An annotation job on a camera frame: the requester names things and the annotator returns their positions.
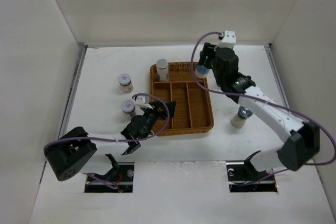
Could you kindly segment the blue label spice jar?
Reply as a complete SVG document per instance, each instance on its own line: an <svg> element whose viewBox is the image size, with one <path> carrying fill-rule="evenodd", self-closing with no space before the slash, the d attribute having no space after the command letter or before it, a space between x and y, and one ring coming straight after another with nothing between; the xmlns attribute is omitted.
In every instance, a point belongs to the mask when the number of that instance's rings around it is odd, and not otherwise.
<svg viewBox="0 0 336 224"><path fill-rule="evenodd" d="M198 65L195 69L195 76L199 79L205 79L209 73L209 69L204 66Z"/></svg>

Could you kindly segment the purple label spice jar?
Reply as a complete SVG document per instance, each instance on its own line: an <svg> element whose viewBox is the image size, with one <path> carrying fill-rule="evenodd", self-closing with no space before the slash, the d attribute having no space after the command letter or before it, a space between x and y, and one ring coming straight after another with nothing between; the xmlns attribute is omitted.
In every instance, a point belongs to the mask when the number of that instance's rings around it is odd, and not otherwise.
<svg viewBox="0 0 336 224"><path fill-rule="evenodd" d="M169 81L169 63L165 59L156 62L156 72L159 81Z"/></svg>

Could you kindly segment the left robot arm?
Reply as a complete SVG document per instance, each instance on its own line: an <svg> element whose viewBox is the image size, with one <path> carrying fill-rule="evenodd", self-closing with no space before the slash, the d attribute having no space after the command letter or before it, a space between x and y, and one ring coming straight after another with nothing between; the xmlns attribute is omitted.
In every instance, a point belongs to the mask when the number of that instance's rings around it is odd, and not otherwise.
<svg viewBox="0 0 336 224"><path fill-rule="evenodd" d="M167 126L174 117L176 101L145 102L144 96L138 96L134 102L143 114L133 116L116 140L89 136L82 126L78 126L44 147L44 155L58 181L66 181L79 173L97 151L94 141L127 143L128 147L122 154L130 155L141 147L141 141L155 135L153 128L158 120L164 120Z"/></svg>

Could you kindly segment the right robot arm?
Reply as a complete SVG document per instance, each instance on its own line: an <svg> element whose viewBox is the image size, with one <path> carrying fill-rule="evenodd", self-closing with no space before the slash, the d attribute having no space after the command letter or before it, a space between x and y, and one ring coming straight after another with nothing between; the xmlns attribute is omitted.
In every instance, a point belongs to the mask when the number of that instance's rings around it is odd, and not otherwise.
<svg viewBox="0 0 336 224"><path fill-rule="evenodd" d="M244 163L244 175L257 179L264 170L284 167L299 170L320 149L320 129L274 104L252 80L238 70L238 56L233 49L205 43L199 66L213 71L217 85L235 103L250 110L266 123L283 145L267 151L256 151Z"/></svg>

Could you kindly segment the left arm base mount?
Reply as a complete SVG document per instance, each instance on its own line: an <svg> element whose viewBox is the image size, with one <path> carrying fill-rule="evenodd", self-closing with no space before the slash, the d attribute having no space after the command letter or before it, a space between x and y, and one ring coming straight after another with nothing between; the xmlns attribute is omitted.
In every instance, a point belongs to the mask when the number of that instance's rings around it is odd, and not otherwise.
<svg viewBox="0 0 336 224"><path fill-rule="evenodd" d="M89 173L85 193L132 193L134 163L118 163L112 154L106 154L111 168L103 175Z"/></svg>

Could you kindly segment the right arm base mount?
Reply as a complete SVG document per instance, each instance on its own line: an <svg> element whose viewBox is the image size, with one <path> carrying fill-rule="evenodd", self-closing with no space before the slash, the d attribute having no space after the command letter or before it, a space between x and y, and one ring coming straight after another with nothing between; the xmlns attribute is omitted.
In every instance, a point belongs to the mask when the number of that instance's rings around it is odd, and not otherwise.
<svg viewBox="0 0 336 224"><path fill-rule="evenodd" d="M243 161L226 163L228 186L231 193L277 193L278 188L274 175L259 181L273 173L271 169L258 172L250 163L252 157L258 152L252 153Z"/></svg>

